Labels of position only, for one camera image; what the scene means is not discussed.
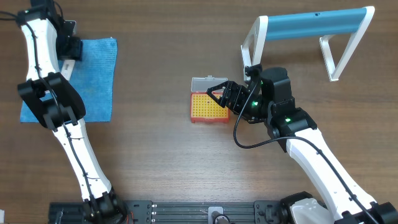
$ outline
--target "blue towel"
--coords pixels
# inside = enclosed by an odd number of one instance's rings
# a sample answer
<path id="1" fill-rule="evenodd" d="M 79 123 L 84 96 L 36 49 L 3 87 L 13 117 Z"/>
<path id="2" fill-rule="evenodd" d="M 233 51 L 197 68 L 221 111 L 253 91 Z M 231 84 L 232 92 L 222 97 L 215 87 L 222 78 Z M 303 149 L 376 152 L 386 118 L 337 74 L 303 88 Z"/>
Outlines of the blue towel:
<path id="1" fill-rule="evenodd" d="M 76 61 L 70 84 L 79 93 L 86 106 L 85 121 L 111 121 L 113 77 L 118 45 L 116 39 L 83 40 L 83 56 Z M 63 61 L 58 61 L 60 69 Z M 38 123 L 23 102 L 21 122 Z"/>

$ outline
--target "open plastic lid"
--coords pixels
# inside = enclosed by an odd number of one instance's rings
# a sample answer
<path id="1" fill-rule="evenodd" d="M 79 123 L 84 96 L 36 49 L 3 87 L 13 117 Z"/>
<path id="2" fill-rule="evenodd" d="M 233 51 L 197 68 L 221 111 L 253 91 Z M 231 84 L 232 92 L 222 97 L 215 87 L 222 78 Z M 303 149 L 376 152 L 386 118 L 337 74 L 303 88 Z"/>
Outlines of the open plastic lid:
<path id="1" fill-rule="evenodd" d="M 191 84 L 191 92 L 192 93 L 197 93 L 197 92 L 206 93 L 208 88 L 217 86 L 226 81 L 228 81 L 227 78 L 215 78 L 215 77 L 212 77 L 211 75 L 208 75 L 205 78 L 193 77 L 192 84 Z M 222 93 L 223 89 L 216 90 L 215 92 Z"/>

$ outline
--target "brown tabletop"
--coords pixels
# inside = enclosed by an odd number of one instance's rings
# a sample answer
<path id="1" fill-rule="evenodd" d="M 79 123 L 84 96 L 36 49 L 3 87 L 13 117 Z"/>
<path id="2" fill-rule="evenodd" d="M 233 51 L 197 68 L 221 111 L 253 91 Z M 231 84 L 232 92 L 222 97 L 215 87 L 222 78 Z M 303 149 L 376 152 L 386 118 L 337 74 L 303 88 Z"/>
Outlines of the brown tabletop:
<path id="1" fill-rule="evenodd" d="M 378 202 L 398 207 L 398 2 L 383 1 L 66 1 L 82 39 L 118 40 L 110 123 L 88 123 L 105 175 L 125 200 L 252 202 L 307 191 L 300 166 L 276 143 L 244 150 L 228 124 L 192 124 L 192 77 L 243 84 L 240 45 L 257 16 L 374 5 L 369 29 L 341 75 L 330 83 L 318 37 L 267 42 L 262 64 L 285 67 L 296 104 L 305 109 L 335 156 Z M 1 0 L 16 13 L 28 0 Z M 335 60 L 348 35 L 331 40 Z M 50 202 L 80 202 L 61 145 L 39 124 L 21 124 L 16 86 L 25 80 L 24 36 L 0 26 L 0 209 L 6 221 L 44 223 Z M 245 144 L 268 139 L 262 124 L 242 122 Z"/>

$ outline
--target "blue bar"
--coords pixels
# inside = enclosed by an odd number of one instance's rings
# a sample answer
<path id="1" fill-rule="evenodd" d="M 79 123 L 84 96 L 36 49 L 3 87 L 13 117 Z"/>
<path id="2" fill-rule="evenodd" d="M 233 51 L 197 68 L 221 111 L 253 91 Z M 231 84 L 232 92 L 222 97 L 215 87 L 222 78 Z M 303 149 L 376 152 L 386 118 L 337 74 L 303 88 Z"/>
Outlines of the blue bar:
<path id="1" fill-rule="evenodd" d="M 366 8 L 269 16 L 266 40 L 353 33 L 365 15 Z"/>

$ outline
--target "blue and white rack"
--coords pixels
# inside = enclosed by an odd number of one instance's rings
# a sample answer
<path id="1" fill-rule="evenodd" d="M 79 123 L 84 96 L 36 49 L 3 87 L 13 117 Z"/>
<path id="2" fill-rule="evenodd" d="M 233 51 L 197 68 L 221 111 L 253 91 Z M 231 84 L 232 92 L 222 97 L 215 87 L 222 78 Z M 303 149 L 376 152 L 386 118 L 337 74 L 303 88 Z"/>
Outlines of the blue and white rack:
<path id="1" fill-rule="evenodd" d="M 309 12 L 283 16 L 259 16 L 241 46 L 244 81 L 250 77 L 244 73 L 245 67 L 257 65 L 261 61 L 265 41 L 298 39 L 322 36 L 319 39 L 325 65 L 331 82 L 337 81 L 362 39 L 374 14 L 374 7 L 345 9 L 338 11 Z M 333 61 L 329 40 L 336 34 L 351 34 L 347 47 L 337 66 Z M 249 46 L 254 41 L 253 58 Z"/>

